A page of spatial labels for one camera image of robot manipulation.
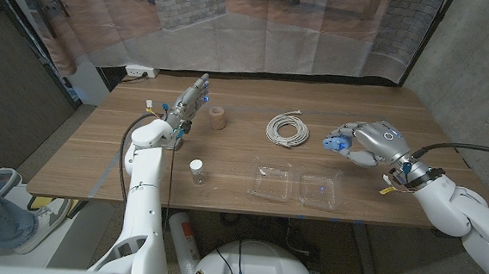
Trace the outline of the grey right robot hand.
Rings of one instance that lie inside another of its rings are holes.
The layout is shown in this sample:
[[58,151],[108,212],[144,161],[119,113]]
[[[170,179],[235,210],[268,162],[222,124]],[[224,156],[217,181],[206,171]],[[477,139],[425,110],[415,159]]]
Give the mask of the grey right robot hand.
[[425,163],[412,158],[412,150],[404,136],[387,121],[345,123],[326,135],[323,147],[337,151],[361,167],[386,163],[396,168],[397,180],[402,184],[429,171]]

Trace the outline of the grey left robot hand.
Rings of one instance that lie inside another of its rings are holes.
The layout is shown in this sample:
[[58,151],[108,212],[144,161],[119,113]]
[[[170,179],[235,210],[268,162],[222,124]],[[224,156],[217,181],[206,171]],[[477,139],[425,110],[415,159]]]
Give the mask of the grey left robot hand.
[[209,101],[207,95],[209,92],[208,79],[209,75],[203,74],[177,98],[169,113],[164,116],[165,121],[172,128],[177,131],[182,130],[185,134],[189,133],[196,112],[204,103]]

